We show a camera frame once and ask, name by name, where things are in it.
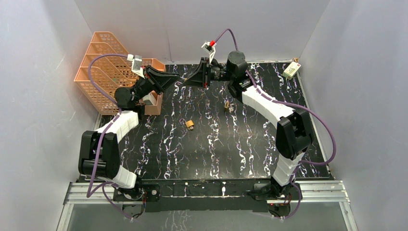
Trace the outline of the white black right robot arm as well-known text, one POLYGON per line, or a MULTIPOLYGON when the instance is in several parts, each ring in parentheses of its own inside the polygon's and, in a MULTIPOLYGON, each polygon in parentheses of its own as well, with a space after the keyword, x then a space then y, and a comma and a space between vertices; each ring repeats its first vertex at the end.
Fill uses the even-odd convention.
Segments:
POLYGON ((183 85, 208 88, 211 81, 227 82, 233 98, 252 107, 274 125, 275 145, 280 154, 276 169, 271 175, 270 183, 259 189, 255 188, 250 196, 284 199, 294 186, 296 168, 314 141, 313 126, 305 109, 295 110, 277 102, 256 85, 247 68, 248 63, 241 51, 230 52, 225 65, 203 57, 183 85))

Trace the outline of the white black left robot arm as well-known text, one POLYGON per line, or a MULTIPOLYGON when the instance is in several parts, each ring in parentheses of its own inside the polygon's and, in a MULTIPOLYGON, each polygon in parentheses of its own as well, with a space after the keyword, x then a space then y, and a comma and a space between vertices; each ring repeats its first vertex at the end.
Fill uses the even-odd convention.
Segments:
POLYGON ((162 94, 180 79, 180 74, 163 72, 150 65, 143 70, 144 77, 131 87, 119 87, 114 97, 119 112, 103 127, 85 131, 81 137, 78 160, 80 174, 91 179, 102 179, 125 189, 131 200, 139 200, 144 193, 142 185, 136 183, 137 175, 124 168, 119 154, 120 141, 139 124, 139 112, 143 107, 139 101, 151 92, 162 94))

